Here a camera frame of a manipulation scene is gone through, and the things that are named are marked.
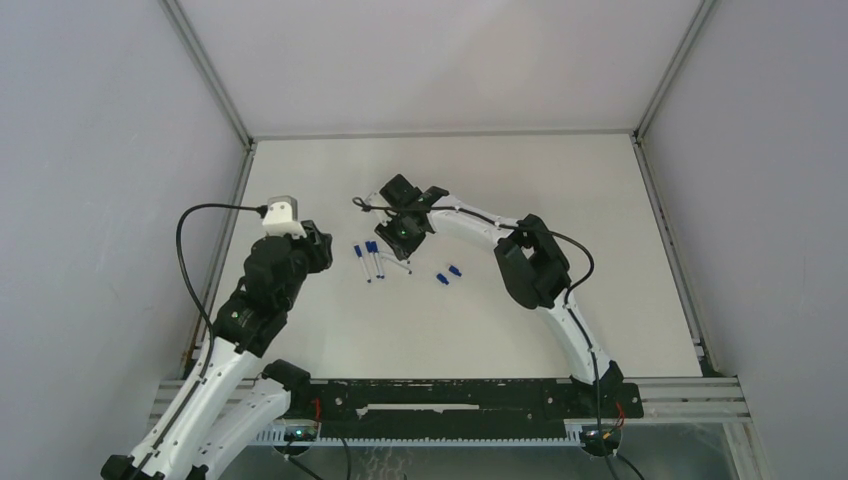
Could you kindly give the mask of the white marker pen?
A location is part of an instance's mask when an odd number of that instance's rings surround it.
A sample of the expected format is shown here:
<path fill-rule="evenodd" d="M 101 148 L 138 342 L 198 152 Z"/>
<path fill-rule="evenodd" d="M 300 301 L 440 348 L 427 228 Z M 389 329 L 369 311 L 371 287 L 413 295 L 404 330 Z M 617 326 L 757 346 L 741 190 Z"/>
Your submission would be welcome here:
<path fill-rule="evenodd" d="M 391 261 L 391 262 L 394 262 L 394 263 L 396 263 L 396 264 L 400 264 L 400 265 L 407 265 L 407 264 L 408 264 L 408 262 L 407 262 L 407 261 L 405 261 L 405 260 L 400 260 L 400 259 L 396 258 L 393 254 L 386 253 L 386 252 L 381 252 L 381 255 L 383 256 L 383 258 L 385 258 L 385 259 L 387 259 L 387 260 L 389 260 L 389 261 Z"/>
<path fill-rule="evenodd" d="M 406 272 L 408 275 L 411 275 L 413 273 L 412 270 L 406 264 L 397 262 L 394 262 L 392 264 L 395 265 L 397 268 L 401 269 L 402 271 Z"/>
<path fill-rule="evenodd" d="M 377 267 L 377 270 L 378 270 L 378 273 L 379 273 L 379 275 L 378 275 L 379 278 L 385 279 L 386 278 L 385 270 L 384 270 L 384 267 L 383 267 L 383 264 L 382 264 L 382 259 L 381 259 L 380 255 L 374 254 L 374 259 L 375 259 L 375 264 L 376 264 L 376 267 Z"/>
<path fill-rule="evenodd" d="M 372 278 L 372 275 L 371 275 L 371 273 L 370 273 L 370 270 L 369 270 L 369 268 L 368 268 L 368 266 L 367 266 L 367 263 L 366 263 L 366 260 L 365 260 L 364 256 L 359 255 L 359 256 L 358 256 L 358 261 L 359 261 L 359 264 L 360 264 L 360 266 L 361 266 L 361 269 L 362 269 L 363 275 L 364 275 L 364 277 L 365 277 L 366 283 L 368 283 L 368 284 L 372 283 L 373 278 Z"/>
<path fill-rule="evenodd" d="M 382 267 L 380 266 L 380 262 L 379 262 L 378 254 L 377 254 L 376 252 L 374 252 L 374 251 L 371 251 L 371 252 L 369 253 L 369 255 L 370 255 L 370 258 L 371 258 L 371 259 L 372 259 L 372 261 L 373 261 L 374 271 L 375 271 L 375 276 L 376 276 L 376 278 L 377 278 L 377 279 L 384 279 L 385 277 L 384 277 L 384 275 L 383 275 Z"/>

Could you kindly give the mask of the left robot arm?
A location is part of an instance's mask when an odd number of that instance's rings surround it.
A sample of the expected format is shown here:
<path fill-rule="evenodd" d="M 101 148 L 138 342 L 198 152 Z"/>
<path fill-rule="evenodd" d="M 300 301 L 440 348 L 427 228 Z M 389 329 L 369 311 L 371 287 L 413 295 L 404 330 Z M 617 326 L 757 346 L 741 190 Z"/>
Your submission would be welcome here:
<path fill-rule="evenodd" d="M 307 276 L 332 261 L 331 235 L 311 221 L 273 228 L 256 241 L 188 379 L 130 453 L 106 460 L 101 477 L 217 479 L 273 420 L 305 414 L 311 376 L 281 359 L 263 368 L 246 398 L 225 405 L 286 326 Z"/>

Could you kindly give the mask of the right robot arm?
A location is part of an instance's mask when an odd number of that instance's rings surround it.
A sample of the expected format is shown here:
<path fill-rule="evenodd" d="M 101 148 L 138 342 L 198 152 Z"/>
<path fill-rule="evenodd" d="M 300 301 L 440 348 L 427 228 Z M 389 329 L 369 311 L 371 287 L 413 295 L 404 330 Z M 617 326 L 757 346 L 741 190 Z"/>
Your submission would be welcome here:
<path fill-rule="evenodd" d="M 580 312 L 576 290 L 595 271 L 594 257 L 580 242 L 551 230 L 537 215 L 497 216 L 441 187 L 422 190 L 401 174 L 354 203 L 377 214 L 375 232 L 399 260 L 436 234 L 490 252 L 508 296 L 541 314 L 562 348 L 575 391 L 573 416 L 609 418 L 616 427 L 643 416 L 638 386 L 626 381 Z"/>

